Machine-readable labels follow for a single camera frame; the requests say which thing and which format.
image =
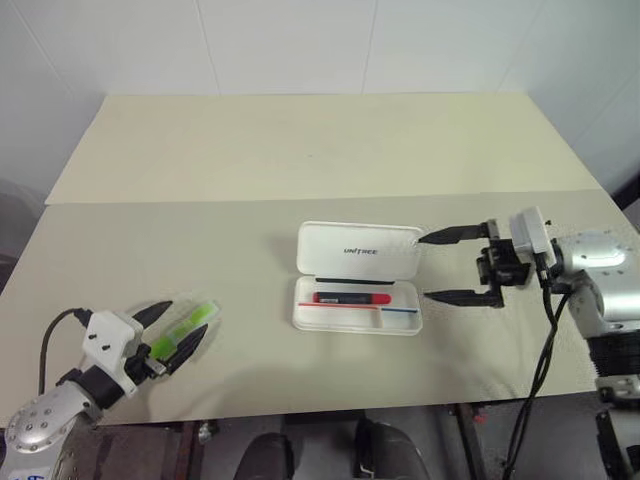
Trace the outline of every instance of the green marker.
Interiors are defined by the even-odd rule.
[[[200,305],[191,312],[189,318],[178,323],[168,333],[151,344],[151,358],[156,360],[169,358],[176,352],[176,347],[183,338],[205,323],[209,323],[218,315],[219,311],[220,308],[213,302]]]

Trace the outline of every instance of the blue line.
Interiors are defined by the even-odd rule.
[[[417,308],[391,308],[391,307],[381,307],[380,310],[383,312],[404,312],[404,313],[418,313]]]

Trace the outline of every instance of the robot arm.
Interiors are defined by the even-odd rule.
[[[493,225],[487,235],[486,226]],[[570,293],[569,310],[598,372],[596,388],[612,408],[596,417],[598,443],[610,477],[640,479],[640,272],[630,248],[610,232],[549,240],[542,215],[527,209],[510,219],[512,239],[500,239],[495,220],[426,235],[431,244],[488,238],[477,259],[484,294],[472,290],[425,293],[458,306],[504,306],[501,288],[527,283],[535,266],[540,285]]]
[[[612,478],[640,478],[640,273],[632,250],[609,232],[554,242],[557,281],[571,285],[569,311],[589,345],[600,399],[598,443]]]
[[[207,325],[185,337],[170,358],[151,358],[142,332],[170,305],[161,302],[133,317],[110,311],[91,314],[82,348],[93,365],[84,372],[71,370],[11,418],[0,480],[78,478],[78,457],[92,448],[88,436],[103,411],[124,396],[134,396],[146,379],[171,375],[204,337]]]

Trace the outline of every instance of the beige table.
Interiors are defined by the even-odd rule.
[[[598,189],[369,199],[54,205],[0,297],[0,425],[36,392],[42,333],[72,306],[128,309],[199,290],[223,307],[215,343],[173,378],[142,388],[107,422],[170,421],[523,396],[548,322],[539,289],[506,292],[504,309],[422,301],[415,337],[302,332],[291,324],[298,226],[309,219],[419,225],[504,220],[539,205],[554,234],[630,225]],[[426,246],[419,290],[481,288],[484,243]],[[60,325],[48,384],[81,359],[83,329]],[[592,390],[586,345],[561,321],[544,394]]]

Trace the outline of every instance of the wall tile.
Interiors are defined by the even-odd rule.
[[[380,0],[365,91],[493,91],[539,4]]]
[[[640,173],[639,78],[633,75],[573,147],[609,193]]]
[[[359,93],[375,0],[199,0],[222,93]]]
[[[502,90],[528,91],[573,144],[638,68],[637,0],[549,0]]]
[[[74,100],[10,3],[0,5],[0,177],[46,194],[95,103]]]
[[[191,0],[14,0],[77,94],[216,94]]]

